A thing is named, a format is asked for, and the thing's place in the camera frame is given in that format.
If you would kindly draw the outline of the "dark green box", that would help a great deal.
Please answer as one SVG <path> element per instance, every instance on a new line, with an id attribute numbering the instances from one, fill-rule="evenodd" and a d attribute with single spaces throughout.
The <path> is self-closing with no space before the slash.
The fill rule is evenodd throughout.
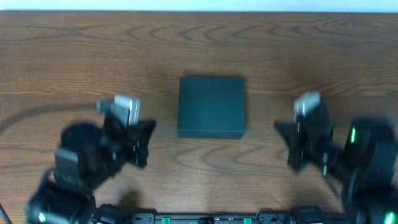
<path id="1" fill-rule="evenodd" d="M 238 77 L 182 77 L 178 136 L 241 139 L 245 133 L 244 80 Z"/>

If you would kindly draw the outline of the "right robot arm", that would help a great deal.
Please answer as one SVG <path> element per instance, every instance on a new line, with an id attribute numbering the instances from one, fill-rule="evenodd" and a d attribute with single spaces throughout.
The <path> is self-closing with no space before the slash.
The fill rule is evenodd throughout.
<path id="1" fill-rule="evenodd" d="M 351 223 L 397 223 L 397 186 L 392 183 L 397 138 L 389 120 L 353 120 L 344 147 L 333 141 L 324 103 L 296 112 L 293 121 L 276 120 L 274 128 L 289 149 L 287 164 L 296 174 L 312 163 L 324 177 L 342 183 L 341 201 Z"/>

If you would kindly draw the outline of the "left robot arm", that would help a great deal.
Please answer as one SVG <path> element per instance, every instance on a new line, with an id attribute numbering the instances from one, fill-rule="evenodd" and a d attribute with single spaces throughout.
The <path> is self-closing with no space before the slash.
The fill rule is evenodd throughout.
<path id="1" fill-rule="evenodd" d="M 104 123 L 75 123 L 60 136 L 55 167 L 45 172 L 26 206 L 28 223 L 133 223 L 131 214 L 110 204 L 96 206 L 95 190 L 130 163 L 147 165 L 156 122 L 140 120 L 138 98 L 116 95 L 98 101 Z"/>

